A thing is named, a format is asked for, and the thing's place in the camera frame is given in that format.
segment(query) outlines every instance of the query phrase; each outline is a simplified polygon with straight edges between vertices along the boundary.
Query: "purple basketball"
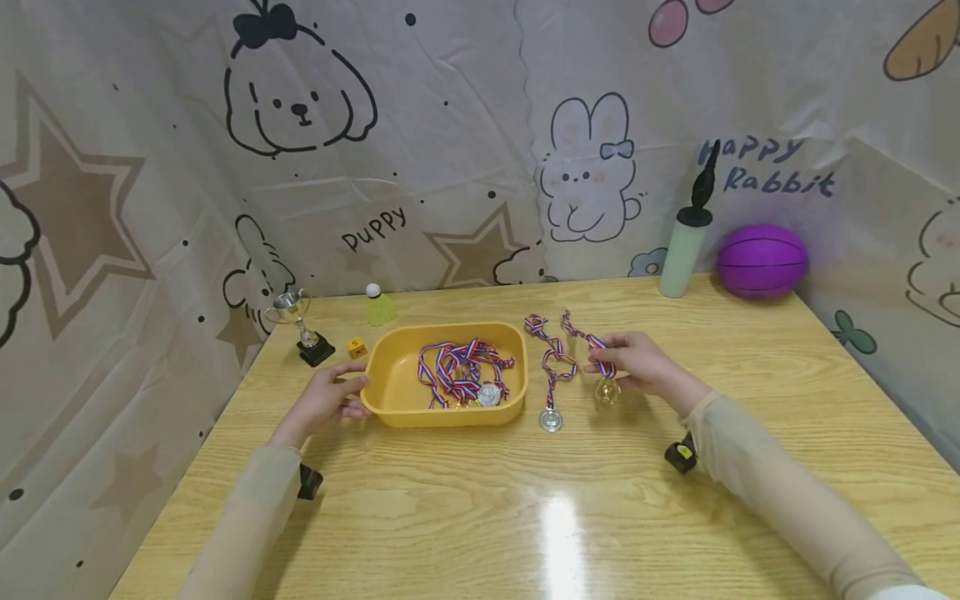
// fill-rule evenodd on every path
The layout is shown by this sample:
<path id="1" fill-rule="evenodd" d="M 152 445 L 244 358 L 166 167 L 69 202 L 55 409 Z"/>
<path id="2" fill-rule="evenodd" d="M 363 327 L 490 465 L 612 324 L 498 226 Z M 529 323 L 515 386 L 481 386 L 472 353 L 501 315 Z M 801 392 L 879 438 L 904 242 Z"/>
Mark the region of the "purple basketball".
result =
<path id="1" fill-rule="evenodd" d="M 776 298 L 806 273 L 806 246 L 800 236 L 776 225 L 750 225 L 724 239 L 717 274 L 740 298 Z"/>

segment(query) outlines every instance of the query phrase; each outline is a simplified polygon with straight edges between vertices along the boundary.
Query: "black bow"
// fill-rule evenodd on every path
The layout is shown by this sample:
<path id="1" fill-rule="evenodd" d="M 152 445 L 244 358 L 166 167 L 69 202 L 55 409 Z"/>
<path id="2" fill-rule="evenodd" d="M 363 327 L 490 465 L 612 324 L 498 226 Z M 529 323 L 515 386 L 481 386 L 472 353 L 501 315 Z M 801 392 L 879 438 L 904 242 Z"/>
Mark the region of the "black bow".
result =
<path id="1" fill-rule="evenodd" d="M 270 39 L 293 39 L 297 36 L 297 19 L 285 4 L 275 4 L 262 14 L 240 14 L 233 18 L 233 29 L 240 43 L 251 50 Z"/>

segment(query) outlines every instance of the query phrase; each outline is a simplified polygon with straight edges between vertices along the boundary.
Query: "wooden table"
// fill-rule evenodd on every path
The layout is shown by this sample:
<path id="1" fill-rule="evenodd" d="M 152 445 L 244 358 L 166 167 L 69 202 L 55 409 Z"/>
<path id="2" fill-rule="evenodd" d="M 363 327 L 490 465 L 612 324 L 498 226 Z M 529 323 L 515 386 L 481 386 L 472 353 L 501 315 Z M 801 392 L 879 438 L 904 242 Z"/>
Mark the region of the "wooden table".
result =
<path id="1" fill-rule="evenodd" d="M 960 596 L 960 479 L 796 297 L 737 300 L 696 276 L 680 300 L 652 278 L 393 295 L 395 325 L 530 313 L 560 333 L 642 329 L 707 383 L 741 400 L 799 460 L 844 494 L 927 583 Z M 362 297 L 318 300 L 308 321 L 346 359 L 371 348 Z M 113 598 L 172 598 L 247 456 L 266 442 L 312 371 L 292 327 L 260 352 Z M 564 428 L 537 417 L 545 343 L 529 339 L 530 387 L 516 420 L 478 429 L 342 423 L 308 443 L 326 478 L 298 501 L 259 598 L 814 598 L 828 596 L 777 534 L 712 483 L 662 458 L 683 434 L 656 398 L 610 410 L 595 375 L 557 394 Z M 574 354 L 586 357 L 578 341 Z M 424 402 L 427 401 L 424 390 Z"/>

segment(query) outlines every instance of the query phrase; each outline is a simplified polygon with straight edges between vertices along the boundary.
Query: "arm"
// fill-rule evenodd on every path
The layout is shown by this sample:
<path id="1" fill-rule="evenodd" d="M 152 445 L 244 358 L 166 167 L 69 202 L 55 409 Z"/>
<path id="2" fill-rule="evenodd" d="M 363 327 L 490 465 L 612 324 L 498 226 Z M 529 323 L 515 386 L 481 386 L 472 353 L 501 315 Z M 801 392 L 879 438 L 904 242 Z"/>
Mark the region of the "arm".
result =
<path id="1" fill-rule="evenodd" d="M 710 476 L 763 517 L 843 600 L 943 599 L 827 484 L 790 457 L 733 400 L 642 333 L 615 334 L 591 358 L 629 372 L 626 385 L 664 398 L 693 434 Z M 588 371 L 596 371 L 595 366 Z"/>
<path id="2" fill-rule="evenodd" d="M 283 531 L 299 489 L 297 450 L 269 445 L 254 450 L 179 598 L 250 598 L 260 566 Z"/>
<path id="3" fill-rule="evenodd" d="M 253 451 L 180 589 L 180 600 L 250 598 L 260 568 L 293 511 L 300 489 L 300 448 L 334 415 L 360 418 L 367 409 L 350 397 L 367 382 L 363 363 L 317 371 L 266 446 Z"/>

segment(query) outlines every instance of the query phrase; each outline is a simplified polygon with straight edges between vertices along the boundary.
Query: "silver trophy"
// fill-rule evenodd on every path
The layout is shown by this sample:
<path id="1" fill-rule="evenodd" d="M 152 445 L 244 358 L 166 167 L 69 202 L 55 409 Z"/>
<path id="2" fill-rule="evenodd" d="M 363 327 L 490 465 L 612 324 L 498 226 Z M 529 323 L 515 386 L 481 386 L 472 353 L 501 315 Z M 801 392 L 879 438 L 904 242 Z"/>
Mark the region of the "silver trophy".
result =
<path id="1" fill-rule="evenodd" d="M 311 367 L 316 367 L 330 357 L 336 348 L 326 338 L 311 330 L 303 321 L 310 310 L 310 296 L 302 288 L 296 292 L 284 292 L 274 298 L 274 305 L 264 311 L 263 316 L 273 324 L 292 324 L 300 332 L 297 348 L 300 358 Z"/>

